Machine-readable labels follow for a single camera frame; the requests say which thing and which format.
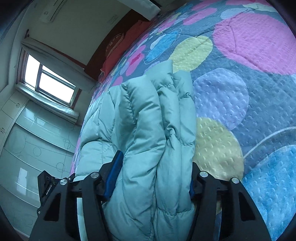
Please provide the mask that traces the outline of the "light green puffer jacket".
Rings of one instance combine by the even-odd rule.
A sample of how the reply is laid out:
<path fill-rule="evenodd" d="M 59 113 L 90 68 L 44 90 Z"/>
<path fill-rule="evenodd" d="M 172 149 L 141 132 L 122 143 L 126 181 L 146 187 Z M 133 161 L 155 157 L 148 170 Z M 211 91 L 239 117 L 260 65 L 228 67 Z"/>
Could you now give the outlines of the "light green puffer jacket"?
<path fill-rule="evenodd" d="M 114 240 L 186 240 L 196 111 L 191 74 L 163 61 L 92 99 L 77 145 L 82 180 L 123 152 L 102 209 Z"/>

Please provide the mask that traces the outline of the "glossy white wardrobe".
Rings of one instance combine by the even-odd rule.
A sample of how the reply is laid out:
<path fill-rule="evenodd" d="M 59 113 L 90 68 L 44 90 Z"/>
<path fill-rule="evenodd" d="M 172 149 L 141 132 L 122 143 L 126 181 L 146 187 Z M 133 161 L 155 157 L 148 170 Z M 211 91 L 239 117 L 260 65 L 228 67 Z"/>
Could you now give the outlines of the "glossy white wardrobe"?
<path fill-rule="evenodd" d="M 40 207 L 37 176 L 70 175 L 80 129 L 18 91 L 1 105 L 1 208 L 23 235 Z"/>

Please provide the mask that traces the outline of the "white curtain left of window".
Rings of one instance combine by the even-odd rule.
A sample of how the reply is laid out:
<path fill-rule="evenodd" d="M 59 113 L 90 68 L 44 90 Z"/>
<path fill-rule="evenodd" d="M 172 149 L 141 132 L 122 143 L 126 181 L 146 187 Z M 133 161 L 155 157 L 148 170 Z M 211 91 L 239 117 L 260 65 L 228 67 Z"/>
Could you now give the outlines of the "white curtain left of window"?
<path fill-rule="evenodd" d="M 35 102 L 36 104 L 39 104 L 43 108 L 51 111 L 52 113 L 58 115 L 61 118 L 64 118 L 65 120 L 76 124 L 79 118 L 79 113 L 63 106 L 62 104 L 56 103 L 53 100 L 49 99 L 48 97 L 45 97 L 34 90 L 31 90 L 29 87 L 22 83 L 17 83 L 15 85 L 15 88 L 20 93 L 27 96 L 30 100 Z"/>

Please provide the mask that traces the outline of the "left window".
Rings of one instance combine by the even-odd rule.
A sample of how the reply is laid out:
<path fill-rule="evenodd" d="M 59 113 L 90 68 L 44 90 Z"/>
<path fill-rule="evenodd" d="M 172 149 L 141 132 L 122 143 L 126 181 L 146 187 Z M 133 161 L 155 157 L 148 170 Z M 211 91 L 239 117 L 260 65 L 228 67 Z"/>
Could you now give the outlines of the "left window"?
<path fill-rule="evenodd" d="M 44 97 L 74 109 L 81 93 L 76 85 L 56 74 L 25 50 L 21 50 L 17 81 Z"/>

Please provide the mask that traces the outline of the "white curtain beside headboard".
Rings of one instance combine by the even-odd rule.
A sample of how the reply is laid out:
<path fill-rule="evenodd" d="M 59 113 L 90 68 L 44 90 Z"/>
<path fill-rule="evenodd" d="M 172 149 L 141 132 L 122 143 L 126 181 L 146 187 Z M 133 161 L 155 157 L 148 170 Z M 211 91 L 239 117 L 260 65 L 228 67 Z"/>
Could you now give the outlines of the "white curtain beside headboard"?
<path fill-rule="evenodd" d="M 83 91 L 91 92 L 95 87 L 95 80 L 87 75 L 81 66 L 49 46 L 30 37 L 23 39 L 21 45 L 26 52 L 41 64 Z"/>

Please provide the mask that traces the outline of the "colourful circle pattern bedspread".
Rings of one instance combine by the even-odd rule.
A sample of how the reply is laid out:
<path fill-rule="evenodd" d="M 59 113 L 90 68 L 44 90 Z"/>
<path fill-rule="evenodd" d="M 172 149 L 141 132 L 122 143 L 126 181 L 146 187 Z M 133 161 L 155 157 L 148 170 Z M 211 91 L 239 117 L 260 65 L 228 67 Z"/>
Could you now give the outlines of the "colourful circle pattern bedspread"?
<path fill-rule="evenodd" d="M 191 74 L 192 163 L 240 179 L 277 240 L 295 215 L 295 36 L 266 1 L 192 1 L 158 16 L 92 99 L 167 60 Z"/>

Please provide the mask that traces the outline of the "small red embroidered cushion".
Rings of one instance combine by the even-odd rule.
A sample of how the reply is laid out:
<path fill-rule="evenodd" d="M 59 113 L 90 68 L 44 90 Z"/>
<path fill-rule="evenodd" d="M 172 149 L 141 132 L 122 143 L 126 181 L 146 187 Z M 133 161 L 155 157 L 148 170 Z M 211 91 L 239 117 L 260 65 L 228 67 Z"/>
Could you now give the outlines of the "small red embroidered cushion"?
<path fill-rule="evenodd" d="M 105 49 L 106 58 L 117 48 L 117 46 L 123 41 L 125 38 L 124 33 L 115 35 L 110 42 L 107 44 Z"/>

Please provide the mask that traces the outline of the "red pillow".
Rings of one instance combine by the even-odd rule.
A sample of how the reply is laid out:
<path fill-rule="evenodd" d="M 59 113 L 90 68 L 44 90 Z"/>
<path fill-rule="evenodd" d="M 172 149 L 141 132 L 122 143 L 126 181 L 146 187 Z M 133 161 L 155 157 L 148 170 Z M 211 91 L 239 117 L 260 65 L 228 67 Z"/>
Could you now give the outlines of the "red pillow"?
<path fill-rule="evenodd" d="M 106 60 L 101 67 L 101 73 L 98 81 L 102 83 L 107 75 L 114 68 L 121 56 L 132 45 L 132 43 L 151 25 L 151 21 L 144 22 L 139 20 L 136 22 L 122 37 L 116 42 L 114 47 L 109 51 Z"/>

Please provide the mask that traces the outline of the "dark wooden headboard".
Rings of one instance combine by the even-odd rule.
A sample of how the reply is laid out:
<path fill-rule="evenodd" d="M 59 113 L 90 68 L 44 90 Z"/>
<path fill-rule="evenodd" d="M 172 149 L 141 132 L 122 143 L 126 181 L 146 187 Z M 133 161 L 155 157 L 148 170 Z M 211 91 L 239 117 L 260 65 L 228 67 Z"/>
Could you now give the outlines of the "dark wooden headboard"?
<path fill-rule="evenodd" d="M 92 55 L 84 72 L 95 80 L 106 78 L 124 52 L 151 25 L 151 21 L 130 10 L 107 34 Z"/>

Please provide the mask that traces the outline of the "white curtain right side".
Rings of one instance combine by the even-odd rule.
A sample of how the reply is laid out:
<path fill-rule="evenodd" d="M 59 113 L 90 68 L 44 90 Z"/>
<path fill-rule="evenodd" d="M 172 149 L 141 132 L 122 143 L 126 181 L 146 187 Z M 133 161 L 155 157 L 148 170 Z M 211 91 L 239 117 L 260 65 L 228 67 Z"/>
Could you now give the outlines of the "white curtain right side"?
<path fill-rule="evenodd" d="M 161 9 L 149 0 L 118 0 L 120 3 L 133 9 L 147 20 L 152 20 Z"/>

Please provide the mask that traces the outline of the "wall socket plate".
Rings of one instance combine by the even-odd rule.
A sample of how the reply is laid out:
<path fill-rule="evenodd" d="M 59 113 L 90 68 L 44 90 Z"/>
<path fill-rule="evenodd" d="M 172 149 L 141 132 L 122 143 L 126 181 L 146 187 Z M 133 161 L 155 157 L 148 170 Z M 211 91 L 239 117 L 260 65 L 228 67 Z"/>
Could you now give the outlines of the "wall socket plate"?
<path fill-rule="evenodd" d="M 108 21 L 107 23 L 112 25 L 116 20 L 118 19 L 118 15 L 113 15 Z"/>

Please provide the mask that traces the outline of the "white wall air conditioner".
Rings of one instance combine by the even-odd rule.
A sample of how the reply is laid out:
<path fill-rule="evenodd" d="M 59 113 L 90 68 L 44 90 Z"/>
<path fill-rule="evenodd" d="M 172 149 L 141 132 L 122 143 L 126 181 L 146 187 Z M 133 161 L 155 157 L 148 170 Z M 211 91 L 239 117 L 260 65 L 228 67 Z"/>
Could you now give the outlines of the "white wall air conditioner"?
<path fill-rule="evenodd" d="M 40 15 L 42 23 L 52 23 L 67 0 L 51 0 Z"/>

